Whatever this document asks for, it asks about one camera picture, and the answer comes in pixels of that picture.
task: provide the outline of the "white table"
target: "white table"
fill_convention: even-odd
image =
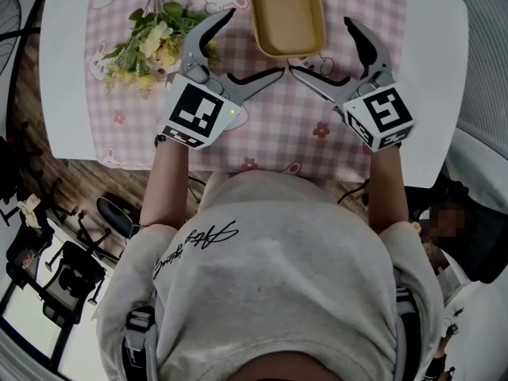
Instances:
[[[83,59],[87,5],[88,0],[46,0],[44,6],[40,94],[56,158],[96,160]],[[410,93],[410,109],[418,121],[401,151],[408,186],[431,187],[436,180],[459,115],[467,65],[468,12],[464,2],[407,0],[397,80]]]

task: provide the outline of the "tablecloth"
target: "tablecloth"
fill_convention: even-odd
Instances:
[[[164,83],[157,83],[147,100],[136,87],[115,87],[106,94],[102,57],[127,40],[128,16],[148,0],[90,0],[84,52],[87,105],[97,159],[110,167],[149,169],[153,138],[164,106]],[[359,77],[362,66],[344,16],[372,29],[387,45],[396,78],[402,56],[406,0],[321,0],[325,13],[326,47],[318,56],[274,60],[257,47],[249,0],[172,0],[209,13],[236,7],[233,19],[217,35],[219,72],[237,78],[270,67],[299,64],[342,79]],[[244,124],[225,131],[209,147],[190,150],[190,169],[245,171],[261,168],[305,177],[363,181],[369,156],[362,142],[326,102],[289,73],[244,104]]]

